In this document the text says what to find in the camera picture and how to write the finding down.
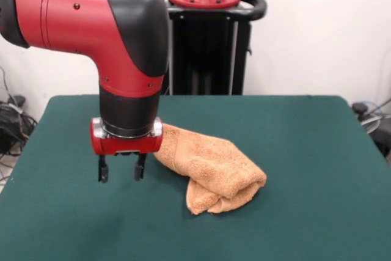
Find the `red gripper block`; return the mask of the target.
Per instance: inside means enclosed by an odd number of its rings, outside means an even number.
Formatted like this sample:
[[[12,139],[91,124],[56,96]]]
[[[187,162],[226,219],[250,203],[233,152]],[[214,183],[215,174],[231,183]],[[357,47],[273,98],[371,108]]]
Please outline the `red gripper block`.
[[[160,149],[163,141],[163,123],[159,117],[153,122],[152,130],[145,136],[138,138],[123,138],[114,136],[103,127],[101,117],[94,117],[90,121],[90,138],[93,151],[98,156],[98,181],[106,183],[109,178],[109,166],[105,155],[119,153],[134,153],[137,161],[134,167],[134,179],[144,177],[147,153],[154,153]]]

